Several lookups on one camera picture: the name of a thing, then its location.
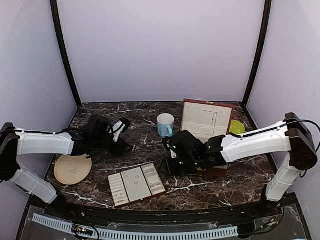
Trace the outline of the brown jewelry tray insert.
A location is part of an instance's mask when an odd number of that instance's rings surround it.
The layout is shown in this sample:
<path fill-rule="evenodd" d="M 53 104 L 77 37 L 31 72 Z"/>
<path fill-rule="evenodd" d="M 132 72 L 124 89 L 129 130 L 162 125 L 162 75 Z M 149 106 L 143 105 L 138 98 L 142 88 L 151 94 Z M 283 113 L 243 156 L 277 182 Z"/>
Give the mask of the brown jewelry tray insert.
<path fill-rule="evenodd" d="M 108 183 L 116 209 L 166 193 L 153 163 L 109 175 Z"/>

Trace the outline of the brown jewelry box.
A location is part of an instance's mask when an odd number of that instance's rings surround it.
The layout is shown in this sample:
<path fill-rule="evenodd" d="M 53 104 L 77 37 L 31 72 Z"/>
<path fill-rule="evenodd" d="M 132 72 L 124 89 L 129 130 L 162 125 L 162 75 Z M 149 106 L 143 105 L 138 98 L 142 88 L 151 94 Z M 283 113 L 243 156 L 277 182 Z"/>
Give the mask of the brown jewelry box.
<path fill-rule="evenodd" d="M 234 111 L 230 103 L 185 99 L 180 129 L 206 143 L 212 137 L 229 134 Z"/>

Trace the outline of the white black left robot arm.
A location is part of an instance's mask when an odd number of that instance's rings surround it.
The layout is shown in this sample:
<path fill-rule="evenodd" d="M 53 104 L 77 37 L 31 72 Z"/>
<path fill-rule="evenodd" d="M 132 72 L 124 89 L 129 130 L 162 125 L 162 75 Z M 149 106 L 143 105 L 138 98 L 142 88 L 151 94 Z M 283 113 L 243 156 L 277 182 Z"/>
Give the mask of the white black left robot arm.
<path fill-rule="evenodd" d="M 51 205 L 60 218 L 67 218 L 70 206 L 64 196 L 49 182 L 18 163 L 24 155 L 90 155 L 98 148 L 106 149 L 113 157 L 120 158 L 132 151 L 121 134 L 131 126 L 123 117 L 116 123 L 101 115 L 93 115 L 80 128 L 65 128 L 58 132 L 26 130 L 6 122 L 0 129 L 0 180 L 11 182 L 25 192 Z"/>

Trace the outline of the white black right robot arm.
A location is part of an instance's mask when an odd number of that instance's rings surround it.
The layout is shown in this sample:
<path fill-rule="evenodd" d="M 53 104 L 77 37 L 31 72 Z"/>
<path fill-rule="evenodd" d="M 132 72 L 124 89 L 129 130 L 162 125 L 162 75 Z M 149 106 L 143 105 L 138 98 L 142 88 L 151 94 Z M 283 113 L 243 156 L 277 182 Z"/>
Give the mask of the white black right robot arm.
<path fill-rule="evenodd" d="M 275 208 L 297 178 L 318 162 L 318 148 L 306 127 L 307 121 L 293 113 L 285 119 L 258 130 L 214 136 L 203 143 L 188 130 L 165 137 L 162 144 L 170 156 L 161 161 L 168 176 L 190 174 L 198 169 L 226 166 L 235 161 L 270 153 L 285 152 L 275 177 L 265 188 L 264 199 L 255 205 L 255 213 L 266 217 Z"/>

